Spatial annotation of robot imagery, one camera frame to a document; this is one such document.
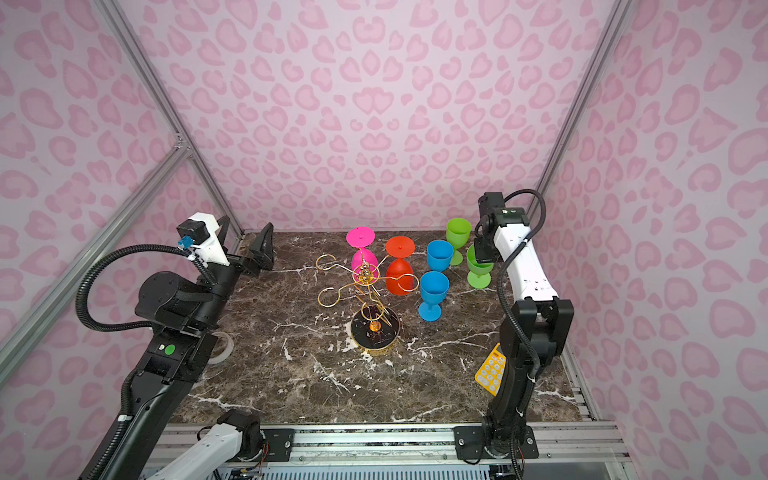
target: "white ring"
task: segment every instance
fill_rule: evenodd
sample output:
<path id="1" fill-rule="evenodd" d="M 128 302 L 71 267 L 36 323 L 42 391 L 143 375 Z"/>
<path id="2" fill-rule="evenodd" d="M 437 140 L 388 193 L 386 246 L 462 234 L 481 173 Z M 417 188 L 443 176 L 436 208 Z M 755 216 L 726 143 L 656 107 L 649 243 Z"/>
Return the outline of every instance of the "white ring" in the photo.
<path id="1" fill-rule="evenodd" d="M 213 332 L 211 335 L 217 336 L 227 341 L 227 346 L 224 347 L 224 351 L 216 355 L 214 358 L 208 360 L 208 365 L 216 365 L 217 363 L 222 363 L 224 360 L 228 359 L 230 355 L 232 355 L 232 350 L 235 348 L 235 341 L 232 340 L 232 337 L 227 332 Z"/>

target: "yellow calculator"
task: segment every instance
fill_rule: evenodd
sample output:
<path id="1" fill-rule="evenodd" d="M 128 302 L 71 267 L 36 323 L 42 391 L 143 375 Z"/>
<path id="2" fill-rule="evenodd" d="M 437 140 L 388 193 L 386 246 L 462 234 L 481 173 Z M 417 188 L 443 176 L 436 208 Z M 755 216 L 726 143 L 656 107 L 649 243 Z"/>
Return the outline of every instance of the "yellow calculator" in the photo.
<path id="1" fill-rule="evenodd" d="M 496 396 L 498 387 L 502 384 L 502 375 L 504 374 L 504 365 L 507 363 L 507 358 L 498 351 L 498 347 L 501 343 L 497 343 L 491 351 L 488 358 L 485 359 L 480 370 L 475 374 L 475 381 L 479 383 L 482 388 L 488 390 L 493 396 Z"/>

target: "marble tabletop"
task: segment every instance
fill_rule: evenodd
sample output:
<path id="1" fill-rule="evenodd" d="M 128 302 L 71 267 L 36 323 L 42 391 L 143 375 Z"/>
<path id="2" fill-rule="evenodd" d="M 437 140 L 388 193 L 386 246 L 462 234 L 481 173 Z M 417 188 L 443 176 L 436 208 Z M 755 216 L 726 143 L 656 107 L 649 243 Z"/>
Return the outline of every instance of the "marble tabletop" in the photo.
<path id="1" fill-rule="evenodd" d="M 395 235 L 414 240 L 408 261 L 417 276 L 428 271 L 427 244 L 445 239 L 445 231 L 379 232 L 369 249 L 381 260 Z M 317 303 L 323 288 L 349 282 L 342 269 L 314 267 L 323 253 L 351 264 L 354 249 L 345 234 L 275 233 L 274 247 L 274 271 L 241 277 L 220 320 L 220 329 L 234 338 L 233 353 L 206 368 L 172 422 L 210 424 L 231 408 L 258 412 L 268 424 L 479 421 L 492 400 L 475 373 L 498 342 L 498 266 L 483 290 L 467 283 L 466 259 L 446 270 L 451 286 L 434 323 L 419 318 L 418 292 L 394 296 L 382 281 L 383 302 L 402 330 L 392 349 L 370 356 L 348 332 L 360 302 L 350 293 L 332 308 Z M 538 382 L 528 420 L 581 420 L 559 359 Z"/>

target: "black round base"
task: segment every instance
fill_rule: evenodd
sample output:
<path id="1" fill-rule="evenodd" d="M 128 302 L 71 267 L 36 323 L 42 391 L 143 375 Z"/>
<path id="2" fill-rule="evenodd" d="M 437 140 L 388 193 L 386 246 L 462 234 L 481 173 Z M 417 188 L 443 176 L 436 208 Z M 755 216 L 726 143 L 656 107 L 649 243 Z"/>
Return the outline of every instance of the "black round base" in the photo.
<path id="1" fill-rule="evenodd" d="M 367 306 L 365 310 L 368 318 L 379 316 L 379 308 L 377 306 Z M 351 326 L 352 338 L 362 348 L 370 351 L 383 350 L 391 346 L 397 339 L 400 333 L 400 320 L 393 311 L 385 308 L 384 315 L 378 321 L 381 329 L 373 332 L 370 328 L 371 322 L 366 320 L 362 312 L 355 314 Z"/>

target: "pink wallpaper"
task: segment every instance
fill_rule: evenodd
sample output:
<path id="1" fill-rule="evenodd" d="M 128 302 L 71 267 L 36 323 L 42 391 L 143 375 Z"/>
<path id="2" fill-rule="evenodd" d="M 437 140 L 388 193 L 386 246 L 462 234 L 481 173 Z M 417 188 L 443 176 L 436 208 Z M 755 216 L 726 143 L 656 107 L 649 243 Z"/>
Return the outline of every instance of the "pink wallpaper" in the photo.
<path id="1" fill-rule="evenodd" d="M 643 0 L 537 248 L 643 477 L 768 478 L 768 3 Z"/>
<path id="2" fill-rule="evenodd" d="M 0 346 L 170 150 L 88 0 L 0 6 Z"/>
<path id="3" fill-rule="evenodd" d="M 218 213 L 200 179 L 183 164 L 118 248 L 174 245 L 176 226 L 196 211 Z M 137 320 L 138 288 L 161 270 L 197 278 L 192 264 L 181 257 L 126 257 L 94 285 L 91 314 L 107 323 Z M 62 315 L 0 392 L 0 478 L 77 478 L 117 414 L 120 385 L 150 338 L 149 329 L 90 331 L 74 307 Z"/>
<path id="4" fill-rule="evenodd" d="M 317 230 L 535 186 L 613 0 L 121 4 L 244 226 Z"/>

